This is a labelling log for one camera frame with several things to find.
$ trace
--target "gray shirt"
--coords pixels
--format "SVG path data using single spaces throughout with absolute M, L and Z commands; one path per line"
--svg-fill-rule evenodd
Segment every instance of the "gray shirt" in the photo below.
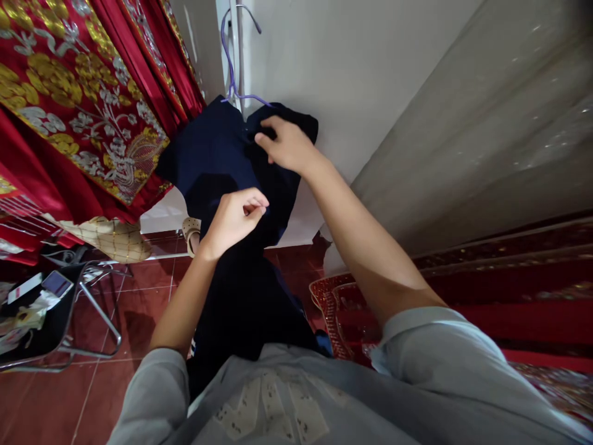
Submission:
M 265 345 L 231 357 L 190 407 L 183 357 L 150 352 L 109 444 L 593 443 L 458 312 L 417 308 L 384 327 L 378 372 Z

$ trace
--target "forearm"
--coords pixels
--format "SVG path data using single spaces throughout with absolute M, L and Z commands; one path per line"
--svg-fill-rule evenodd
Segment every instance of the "forearm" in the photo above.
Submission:
M 325 157 L 303 172 L 344 262 L 385 323 L 410 307 L 445 305 L 412 260 L 364 207 Z
M 200 247 L 154 329 L 151 350 L 175 349 L 184 357 L 189 351 L 217 263 L 204 255 Z

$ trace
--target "beige slipper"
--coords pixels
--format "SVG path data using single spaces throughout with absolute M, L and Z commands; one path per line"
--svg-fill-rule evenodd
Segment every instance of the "beige slipper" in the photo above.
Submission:
M 183 232 L 183 238 L 185 238 L 185 242 L 187 243 L 187 253 L 189 253 L 190 257 L 194 257 L 193 250 L 191 249 L 190 237 L 194 233 L 200 234 L 200 226 L 201 221 L 196 218 L 185 218 L 183 220 L 183 224 L 181 225 L 181 231 Z

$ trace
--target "fist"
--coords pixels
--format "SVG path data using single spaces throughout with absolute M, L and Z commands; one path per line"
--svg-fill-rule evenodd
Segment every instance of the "fist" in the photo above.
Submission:
M 263 133 L 255 135 L 255 142 L 266 151 L 270 164 L 276 163 L 302 176 L 307 167 L 322 158 L 313 142 L 297 125 L 278 116 L 261 121 L 261 125 L 273 128 L 277 135 L 275 140 Z
M 200 250 L 210 260 L 219 259 L 255 229 L 269 205 L 255 187 L 223 195 Z

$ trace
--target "purple hanger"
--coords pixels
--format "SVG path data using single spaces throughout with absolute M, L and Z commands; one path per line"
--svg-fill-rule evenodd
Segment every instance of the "purple hanger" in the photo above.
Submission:
M 237 7 L 243 7 L 247 10 L 247 12 L 249 12 L 249 15 L 251 16 L 251 19 L 253 20 L 253 23 L 255 24 L 256 29 L 258 30 L 258 33 L 261 34 L 261 28 L 259 27 L 259 24 L 257 23 L 257 21 L 255 20 L 255 18 L 253 17 L 253 14 L 251 13 L 251 11 L 249 10 L 248 7 L 246 7 L 243 4 L 238 4 Z M 233 69 L 233 64 L 230 61 L 230 54 L 229 54 L 229 47 L 227 46 L 227 42 L 224 39 L 224 25 L 226 23 L 227 20 L 227 15 L 230 12 L 230 8 L 228 9 L 228 11 L 224 14 L 224 17 L 222 18 L 222 24 L 221 24 L 221 40 L 222 40 L 222 47 L 224 48 L 224 53 L 227 55 L 227 60 L 229 62 L 229 72 L 230 72 L 230 85 L 229 85 L 229 94 L 227 95 L 226 99 L 223 99 L 222 102 L 228 102 L 230 100 L 231 94 L 233 91 L 235 91 L 235 96 L 237 96 L 240 99 L 256 99 L 260 102 L 262 102 L 262 104 L 267 105 L 269 107 L 273 108 L 272 104 L 269 104 L 268 102 L 264 101 L 261 97 L 256 96 L 256 95 L 246 95 L 246 96 L 242 96 L 238 93 L 237 91 L 237 84 L 235 83 L 235 70 Z

